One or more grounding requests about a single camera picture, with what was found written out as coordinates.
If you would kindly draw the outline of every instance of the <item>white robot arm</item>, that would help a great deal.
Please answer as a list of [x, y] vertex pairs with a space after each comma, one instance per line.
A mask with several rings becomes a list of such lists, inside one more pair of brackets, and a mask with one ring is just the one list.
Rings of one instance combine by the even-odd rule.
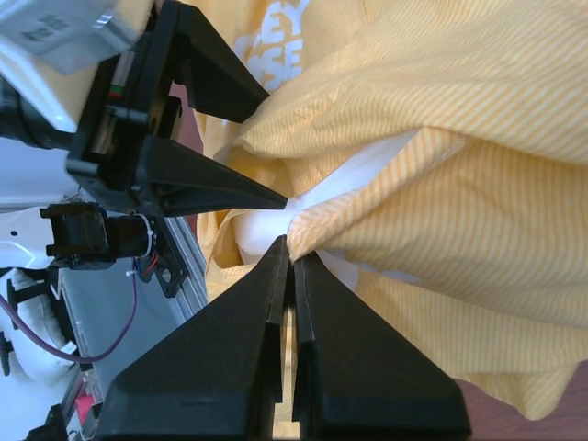
[[131, 48], [153, 0], [0, 0], [0, 74], [75, 133], [100, 62]]

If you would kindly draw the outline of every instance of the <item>white lettering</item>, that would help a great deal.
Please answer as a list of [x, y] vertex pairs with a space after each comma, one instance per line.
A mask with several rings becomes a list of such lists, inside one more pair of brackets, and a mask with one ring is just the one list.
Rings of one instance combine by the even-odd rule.
[[292, 35], [299, 35], [302, 33], [302, 13], [310, 2], [311, 0], [300, 0], [298, 7], [295, 7], [290, 3], [285, 3], [281, 7], [282, 13], [292, 22]]
[[261, 39], [263, 44], [277, 44], [284, 41], [284, 31], [279, 29], [280, 2], [272, 3], [266, 11], [261, 23]]
[[302, 66], [300, 66], [300, 53], [302, 49], [302, 39], [293, 40], [286, 43], [285, 56], [285, 70], [286, 75], [284, 81], [291, 80], [295, 76], [302, 74]]
[[264, 85], [267, 90], [276, 90], [284, 81], [285, 66], [276, 61], [281, 55], [281, 48], [270, 48], [262, 55], [263, 69], [273, 77]]
[[[302, 13], [311, 0], [300, 0], [297, 6], [289, 2], [274, 1], [266, 10], [258, 32], [243, 35], [235, 41], [235, 53], [245, 63], [247, 69], [268, 91], [274, 91], [282, 83], [300, 75], [300, 50], [302, 39]], [[284, 27], [291, 26], [289, 35], [294, 40], [285, 41]]]

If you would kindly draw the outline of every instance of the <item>white fabric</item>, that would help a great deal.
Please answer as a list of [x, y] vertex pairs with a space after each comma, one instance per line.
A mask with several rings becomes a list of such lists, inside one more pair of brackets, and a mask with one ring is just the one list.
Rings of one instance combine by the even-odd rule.
[[[283, 210], [259, 209], [235, 217], [235, 242], [239, 246], [243, 262], [246, 265], [257, 263], [273, 241], [286, 234], [290, 223], [305, 209], [365, 187], [417, 132], [418, 130], [407, 131], [367, 145], [317, 186], [300, 196], [290, 198]], [[365, 264], [348, 262], [340, 250], [319, 250], [318, 255], [325, 266], [352, 290], [359, 279], [359, 268], [374, 270]], [[408, 283], [418, 282], [418, 278], [400, 271], [387, 271], [384, 275]]]
[[[27, 288], [36, 283], [22, 271], [12, 269], [0, 277], [0, 295], [5, 299], [8, 279], [12, 279], [15, 289]], [[66, 344], [47, 294], [18, 303], [17, 312], [20, 319], [44, 342], [68, 353], [76, 349], [72, 342]], [[20, 330], [15, 330], [10, 317], [1, 309], [0, 327], [4, 330], [6, 340], [12, 342], [18, 363], [30, 379], [46, 385], [54, 384], [74, 364], [49, 354], [31, 342]]]

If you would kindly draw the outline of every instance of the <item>black mounting plate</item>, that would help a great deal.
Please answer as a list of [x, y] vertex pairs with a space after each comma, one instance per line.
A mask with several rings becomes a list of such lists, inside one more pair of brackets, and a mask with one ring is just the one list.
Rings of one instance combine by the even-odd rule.
[[184, 257], [174, 241], [165, 218], [154, 218], [155, 252], [159, 256], [154, 273], [164, 295], [173, 299], [188, 276]]

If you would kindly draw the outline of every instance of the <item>black plastic bracket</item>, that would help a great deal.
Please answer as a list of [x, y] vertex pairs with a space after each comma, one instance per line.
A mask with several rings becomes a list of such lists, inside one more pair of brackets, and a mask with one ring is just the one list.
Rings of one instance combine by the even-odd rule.
[[247, 276], [117, 376], [96, 439], [271, 438], [292, 301], [301, 438], [469, 436], [458, 384], [316, 253], [292, 265], [282, 236]]
[[147, 225], [142, 216], [113, 216], [91, 202], [51, 204], [40, 210], [51, 221], [54, 244], [47, 255], [52, 266], [70, 269], [104, 269], [117, 259], [145, 254], [149, 249]]
[[82, 426], [82, 439], [95, 438], [98, 421], [100, 420], [100, 413], [102, 412], [102, 406], [102, 402], [97, 402], [90, 408], [90, 411], [88, 412]]
[[[186, 86], [195, 110], [235, 122], [268, 93], [193, 6], [166, 0], [132, 52], [102, 62], [73, 136], [67, 171], [104, 208], [175, 217], [219, 209], [283, 209], [286, 198], [174, 142]], [[118, 66], [130, 64], [112, 93]]]
[[49, 410], [45, 424], [29, 431], [25, 441], [67, 441], [67, 438], [63, 408], [55, 404]]
[[158, 256], [154, 273], [164, 295], [168, 299], [172, 299], [188, 276], [187, 266], [165, 223], [165, 218], [155, 218], [153, 228], [155, 230], [155, 252]]
[[122, 371], [96, 440], [269, 439], [282, 398], [286, 242]]

